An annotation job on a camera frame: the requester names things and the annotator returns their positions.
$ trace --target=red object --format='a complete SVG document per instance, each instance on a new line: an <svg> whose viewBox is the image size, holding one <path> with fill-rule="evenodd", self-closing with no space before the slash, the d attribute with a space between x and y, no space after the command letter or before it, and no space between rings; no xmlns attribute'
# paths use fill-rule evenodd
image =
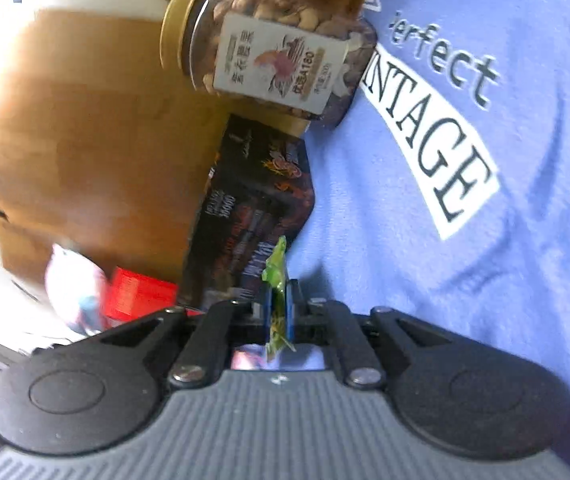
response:
<svg viewBox="0 0 570 480"><path fill-rule="evenodd" d="M131 321L175 304L178 286L117 267L102 313L117 323Z"/></svg>

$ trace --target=gold lid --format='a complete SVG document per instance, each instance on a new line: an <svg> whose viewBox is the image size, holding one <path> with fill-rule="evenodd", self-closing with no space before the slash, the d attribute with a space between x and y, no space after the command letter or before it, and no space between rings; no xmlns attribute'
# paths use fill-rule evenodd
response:
<svg viewBox="0 0 570 480"><path fill-rule="evenodd" d="M161 64L165 70L183 70L181 48L195 0L170 0L161 28Z"/></svg>

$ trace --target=metal bolt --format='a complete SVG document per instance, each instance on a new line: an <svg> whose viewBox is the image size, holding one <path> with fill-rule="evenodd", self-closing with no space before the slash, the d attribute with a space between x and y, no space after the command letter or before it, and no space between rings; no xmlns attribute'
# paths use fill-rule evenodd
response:
<svg viewBox="0 0 570 480"><path fill-rule="evenodd" d="M352 384L359 386L368 386L369 384L377 384L382 379L380 372L376 368L356 368L352 370L347 378Z"/></svg>
<svg viewBox="0 0 570 480"><path fill-rule="evenodd" d="M172 372L172 376L181 383L195 383L203 380L205 370L196 365L180 366Z"/></svg>

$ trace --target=blue fabric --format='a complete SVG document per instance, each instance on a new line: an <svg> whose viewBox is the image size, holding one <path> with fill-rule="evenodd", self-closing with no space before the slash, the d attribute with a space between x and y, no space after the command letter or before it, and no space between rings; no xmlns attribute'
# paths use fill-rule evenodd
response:
<svg viewBox="0 0 570 480"><path fill-rule="evenodd" d="M570 0L366 7L379 72L368 69L336 130L306 133L316 205L289 275L312 296L363 314L394 306L538 362L570 386ZM382 91L385 74L394 91ZM411 79L394 108L403 74ZM473 214L449 221L434 198L443 189L450 215ZM557 450L570 463L570 431Z"/></svg>

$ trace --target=plastic jar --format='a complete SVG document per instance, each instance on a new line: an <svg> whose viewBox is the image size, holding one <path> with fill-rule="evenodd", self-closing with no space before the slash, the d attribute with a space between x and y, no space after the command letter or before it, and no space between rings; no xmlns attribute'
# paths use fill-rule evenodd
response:
<svg viewBox="0 0 570 480"><path fill-rule="evenodd" d="M305 0L171 0L160 50L195 89L337 124L376 41L363 20Z"/></svg>

